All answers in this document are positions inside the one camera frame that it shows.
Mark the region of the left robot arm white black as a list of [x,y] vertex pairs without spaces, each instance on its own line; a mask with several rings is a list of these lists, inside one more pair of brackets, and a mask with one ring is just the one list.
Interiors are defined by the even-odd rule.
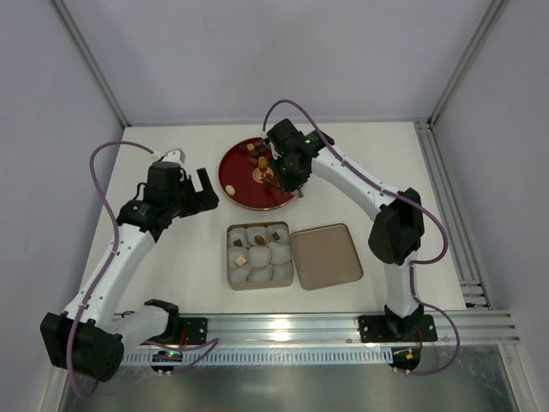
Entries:
[[115,320],[114,314],[142,260],[172,222],[217,208],[207,170],[196,173],[199,191],[178,163],[151,164],[142,197],[120,209],[112,242],[83,289],[61,313],[48,313],[41,322],[53,366],[106,382],[127,352],[151,339],[168,343],[177,337],[179,309],[173,303],[151,299],[128,318]]

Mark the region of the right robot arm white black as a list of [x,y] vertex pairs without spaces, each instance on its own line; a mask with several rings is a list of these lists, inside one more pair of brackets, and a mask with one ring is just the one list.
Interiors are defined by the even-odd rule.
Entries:
[[268,163],[283,192],[300,190],[314,175],[349,197],[371,219],[368,246],[383,263],[387,284],[385,330],[394,339],[413,336],[424,315],[412,296],[408,274],[425,233],[419,193],[383,184],[343,154],[333,139],[316,130],[305,135],[289,119],[262,136],[270,145]]

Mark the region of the tan barrel chocolate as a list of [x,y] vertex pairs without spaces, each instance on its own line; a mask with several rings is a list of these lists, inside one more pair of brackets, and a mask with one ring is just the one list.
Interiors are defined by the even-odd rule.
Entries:
[[260,170],[265,170],[268,167],[268,162],[264,157],[258,159],[258,167]]

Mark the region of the white paper cup top left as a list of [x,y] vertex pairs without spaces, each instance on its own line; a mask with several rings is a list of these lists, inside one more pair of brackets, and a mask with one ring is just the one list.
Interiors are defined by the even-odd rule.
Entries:
[[249,248],[250,243],[247,239],[246,229],[243,227],[235,227],[227,233],[227,244],[229,247],[237,247],[233,245],[233,242],[237,239],[240,239],[244,246],[243,248]]

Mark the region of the white paper cup top middle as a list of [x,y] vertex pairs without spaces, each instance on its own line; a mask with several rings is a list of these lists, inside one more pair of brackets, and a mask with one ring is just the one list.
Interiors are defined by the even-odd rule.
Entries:
[[[248,227],[246,229],[247,232],[247,239],[251,246],[258,246],[258,247],[264,247],[269,243],[269,236],[268,231],[266,227]],[[257,245],[254,237],[257,235],[261,235],[265,238],[266,244],[265,245]]]

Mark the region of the white paper cup top right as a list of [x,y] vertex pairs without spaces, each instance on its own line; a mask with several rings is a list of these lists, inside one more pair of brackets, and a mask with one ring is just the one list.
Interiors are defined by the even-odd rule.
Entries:
[[[290,239],[290,233],[287,226],[284,225],[271,225],[267,227],[269,238],[272,242],[277,244],[288,244]],[[280,239],[274,240],[271,237],[272,232],[277,232],[280,235]]]

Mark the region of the gold square tin box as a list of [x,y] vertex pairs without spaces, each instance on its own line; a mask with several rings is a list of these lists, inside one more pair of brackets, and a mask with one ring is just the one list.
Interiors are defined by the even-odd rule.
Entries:
[[289,226],[283,221],[232,225],[226,230],[226,279],[235,291],[293,284]]

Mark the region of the white paper cup bottom middle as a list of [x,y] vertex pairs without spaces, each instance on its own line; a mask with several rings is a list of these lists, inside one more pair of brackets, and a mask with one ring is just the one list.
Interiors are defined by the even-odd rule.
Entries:
[[248,283],[270,282],[273,277],[273,267],[256,268],[247,276]]

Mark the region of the left round mount black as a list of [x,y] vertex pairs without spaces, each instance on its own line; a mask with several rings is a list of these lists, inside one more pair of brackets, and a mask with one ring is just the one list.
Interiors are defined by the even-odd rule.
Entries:
[[181,364],[183,353],[176,350],[161,350],[152,357],[151,368],[159,376],[170,377],[175,366]]

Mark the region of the round mount black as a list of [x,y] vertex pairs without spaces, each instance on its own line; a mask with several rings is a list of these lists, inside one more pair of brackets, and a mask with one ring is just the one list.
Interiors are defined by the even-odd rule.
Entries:
[[170,377],[175,366],[181,364],[183,353],[176,350],[161,350],[152,357],[151,368],[159,376]]
[[389,364],[394,372],[409,374],[420,364],[422,348],[392,348],[392,362]]

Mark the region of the aluminium frame post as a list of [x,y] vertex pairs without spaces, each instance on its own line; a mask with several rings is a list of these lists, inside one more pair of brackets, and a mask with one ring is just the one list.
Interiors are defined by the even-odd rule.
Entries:
[[106,104],[110,107],[113,116],[118,120],[119,124],[123,128],[130,127],[129,120],[124,114],[118,99],[115,97],[115,94],[113,93],[103,70],[100,68],[91,48],[81,32],[81,29],[78,27],[75,18],[69,11],[67,3],[62,0],[50,0],[49,4],[53,8],[57,18],[60,20],[63,29],[68,34],[70,41],[75,46],[83,63],[87,67],[90,76],[93,78],[96,86],[105,99]]
[[491,31],[496,26],[508,3],[508,0],[492,0],[489,2],[428,118],[428,124],[430,126],[434,126],[442,117],[453,96],[464,81],[469,70],[472,68],[476,58],[479,56]]

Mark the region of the aluminium rail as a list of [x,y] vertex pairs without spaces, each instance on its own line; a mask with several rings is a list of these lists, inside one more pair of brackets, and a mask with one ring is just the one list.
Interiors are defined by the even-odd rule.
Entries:
[[435,131],[426,121],[415,122],[414,129],[437,206],[449,235],[449,248],[466,308],[491,310],[492,305],[482,280],[480,263],[459,209],[449,170],[444,162]]
[[[438,340],[434,346],[455,343],[454,324],[461,344],[516,345],[521,342],[509,312],[501,310],[449,311],[451,320],[431,312]],[[207,339],[226,347],[359,346],[359,312],[325,313],[208,313]]]

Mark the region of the right round mount black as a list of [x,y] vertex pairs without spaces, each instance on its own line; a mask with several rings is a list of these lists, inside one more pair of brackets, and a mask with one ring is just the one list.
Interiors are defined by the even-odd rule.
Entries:
[[394,372],[409,374],[420,364],[422,348],[392,348],[392,362],[389,364]]

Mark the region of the aluminium frame post right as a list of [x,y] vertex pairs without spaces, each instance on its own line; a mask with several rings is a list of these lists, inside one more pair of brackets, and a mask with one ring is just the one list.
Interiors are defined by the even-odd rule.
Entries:
[[489,2],[428,118],[428,124],[430,126],[434,126],[442,117],[453,96],[464,81],[469,70],[472,68],[476,58],[479,56],[491,31],[496,26],[508,3],[508,0],[492,0]]

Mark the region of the aluminium rail front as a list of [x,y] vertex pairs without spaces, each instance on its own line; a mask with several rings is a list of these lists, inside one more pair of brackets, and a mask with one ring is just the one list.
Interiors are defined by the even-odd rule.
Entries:
[[[451,320],[431,312],[438,340],[434,346],[455,343],[454,324],[461,344],[516,345],[521,342],[509,312],[501,310],[449,311]],[[208,313],[207,339],[226,347],[359,346],[359,312],[325,313]]]

